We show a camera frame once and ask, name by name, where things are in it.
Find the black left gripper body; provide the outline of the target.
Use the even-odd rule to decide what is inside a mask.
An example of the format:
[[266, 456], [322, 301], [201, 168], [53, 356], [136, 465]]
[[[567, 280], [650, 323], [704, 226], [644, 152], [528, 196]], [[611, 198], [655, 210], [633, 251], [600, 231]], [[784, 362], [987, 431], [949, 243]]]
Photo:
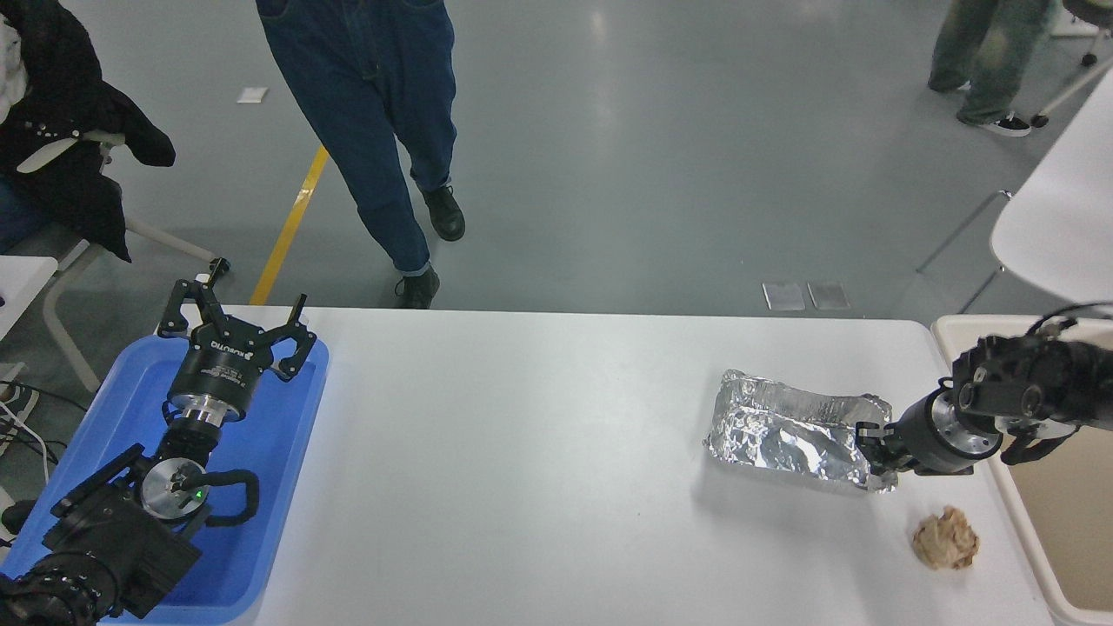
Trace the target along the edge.
[[265, 333], [262, 326], [233, 316], [193, 329], [167, 400], [184, 409], [209, 397], [226, 405], [228, 415], [247, 415], [263, 372], [274, 361]]

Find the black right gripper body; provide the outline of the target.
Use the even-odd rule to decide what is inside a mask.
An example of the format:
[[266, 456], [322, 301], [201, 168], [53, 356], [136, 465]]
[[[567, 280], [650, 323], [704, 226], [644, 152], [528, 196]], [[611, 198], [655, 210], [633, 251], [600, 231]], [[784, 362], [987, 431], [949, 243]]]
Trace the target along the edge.
[[947, 391], [935, 391], [906, 409], [892, 428], [892, 448], [902, 472], [971, 475], [971, 429], [961, 424]]

